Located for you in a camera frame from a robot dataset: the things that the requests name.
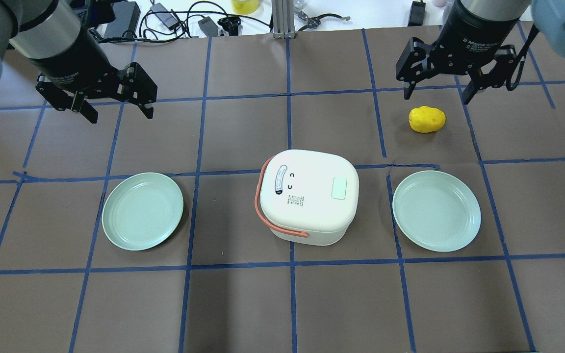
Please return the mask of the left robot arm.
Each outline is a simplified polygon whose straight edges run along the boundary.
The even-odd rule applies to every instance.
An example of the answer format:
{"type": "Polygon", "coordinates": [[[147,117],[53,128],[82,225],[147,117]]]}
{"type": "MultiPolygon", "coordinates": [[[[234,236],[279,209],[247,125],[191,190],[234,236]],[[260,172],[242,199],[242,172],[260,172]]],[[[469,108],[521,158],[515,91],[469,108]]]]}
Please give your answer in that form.
{"type": "Polygon", "coordinates": [[[89,101],[113,99],[153,118],[153,79],[136,62],[112,66],[67,0],[0,0],[0,78],[9,47],[38,69],[35,89],[56,110],[94,124],[99,114],[89,101]]]}

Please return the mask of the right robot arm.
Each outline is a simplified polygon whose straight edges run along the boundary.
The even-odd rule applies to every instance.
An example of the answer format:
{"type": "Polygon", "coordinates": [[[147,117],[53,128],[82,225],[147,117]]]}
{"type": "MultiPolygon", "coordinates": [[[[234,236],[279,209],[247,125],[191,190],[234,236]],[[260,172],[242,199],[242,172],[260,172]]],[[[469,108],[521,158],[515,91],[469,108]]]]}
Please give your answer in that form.
{"type": "Polygon", "coordinates": [[[403,83],[405,99],[419,82],[437,75],[470,78],[464,104],[480,90],[512,91],[538,34],[565,57],[565,0],[453,0],[433,43],[408,40],[395,78],[403,83]]]}

